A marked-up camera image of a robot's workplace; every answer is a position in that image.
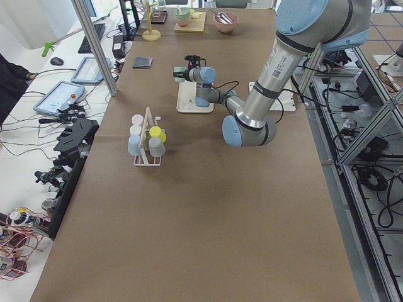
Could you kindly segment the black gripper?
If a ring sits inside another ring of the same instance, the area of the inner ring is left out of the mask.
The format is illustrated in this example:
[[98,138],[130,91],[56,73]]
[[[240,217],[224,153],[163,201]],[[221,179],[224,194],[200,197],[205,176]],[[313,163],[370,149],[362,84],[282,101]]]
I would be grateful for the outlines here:
[[173,72],[173,77],[175,79],[186,79],[186,80],[190,80],[190,70],[185,70],[184,72]]

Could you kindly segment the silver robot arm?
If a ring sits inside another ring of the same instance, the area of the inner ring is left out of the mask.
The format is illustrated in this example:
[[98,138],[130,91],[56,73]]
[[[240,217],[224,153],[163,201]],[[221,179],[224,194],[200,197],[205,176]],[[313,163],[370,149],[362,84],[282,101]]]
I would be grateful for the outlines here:
[[200,57],[186,57],[187,67],[175,67],[176,82],[196,83],[196,104],[223,104],[229,111],[222,134],[231,147],[266,145],[276,135],[269,109],[280,96],[302,57],[316,47],[325,52],[364,44],[370,32],[371,1],[282,1],[276,14],[271,54],[245,101],[234,91],[214,88],[215,69],[202,67]]

